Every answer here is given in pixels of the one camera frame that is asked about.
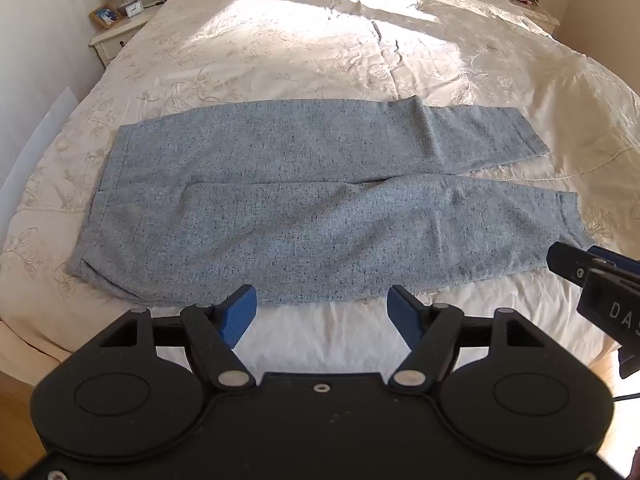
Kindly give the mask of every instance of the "bedspread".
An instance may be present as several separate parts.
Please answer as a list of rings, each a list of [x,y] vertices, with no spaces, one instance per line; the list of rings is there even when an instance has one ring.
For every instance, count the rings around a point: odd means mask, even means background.
[[[221,103],[414,94],[432,106],[517,107],[550,153],[473,176],[577,191],[591,237],[640,256],[638,97],[505,0],[169,0],[27,184],[0,256],[2,322],[61,360],[130,308],[64,270],[121,124]],[[577,315],[578,295],[534,270],[420,298],[473,316],[516,308],[588,362],[610,342]],[[260,308],[237,347],[257,374],[389,372],[407,351],[383,298]],[[16,362],[7,346],[0,355],[5,369]],[[30,381],[45,367],[21,366],[14,374]]]

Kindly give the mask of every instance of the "white clock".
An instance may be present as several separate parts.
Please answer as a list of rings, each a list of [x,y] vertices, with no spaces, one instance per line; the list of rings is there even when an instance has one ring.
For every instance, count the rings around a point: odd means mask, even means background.
[[[136,14],[140,14],[140,12],[145,9],[142,7],[142,2],[137,1],[125,7],[125,10],[127,11],[127,16],[133,18]]]

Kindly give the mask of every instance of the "drawer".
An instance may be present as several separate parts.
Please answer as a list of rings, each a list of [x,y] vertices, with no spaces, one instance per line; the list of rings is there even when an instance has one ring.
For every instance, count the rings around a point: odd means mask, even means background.
[[[104,53],[107,59],[111,60],[116,57],[122,48],[129,43],[129,40],[136,35],[138,30],[130,30],[125,34],[121,34],[116,36],[115,38],[111,38],[110,40],[106,40],[102,42],[102,48],[104,49]]]

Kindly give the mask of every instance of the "white lettering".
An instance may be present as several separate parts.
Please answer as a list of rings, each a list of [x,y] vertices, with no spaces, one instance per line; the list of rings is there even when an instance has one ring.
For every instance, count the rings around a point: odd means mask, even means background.
[[[625,319],[622,320],[622,324],[626,325],[628,328],[631,328],[631,311],[625,316]]]
[[[617,301],[614,301],[613,305],[611,305],[611,312],[609,312],[609,317],[616,319],[618,317],[618,314],[620,314],[620,304]]]

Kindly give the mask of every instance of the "wooden floor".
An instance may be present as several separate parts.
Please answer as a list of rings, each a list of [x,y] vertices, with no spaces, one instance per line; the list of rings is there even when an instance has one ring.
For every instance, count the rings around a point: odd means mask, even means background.
[[[31,391],[0,372],[0,470],[12,479],[44,455],[29,417]]]
[[[616,391],[620,389],[620,379],[616,359],[616,354],[611,354],[592,369],[607,383],[612,392],[618,394]],[[44,455],[44,449],[29,417],[31,391],[32,388],[27,384],[0,372],[0,470],[12,479],[17,478]],[[633,457],[632,452],[627,453],[626,449],[620,449],[622,443],[627,444],[628,437],[625,436],[623,425],[628,422],[625,420],[628,418],[627,413],[616,412],[600,450],[601,456],[605,459],[618,456],[619,462],[622,462],[620,468],[625,465],[628,454],[629,466]]]

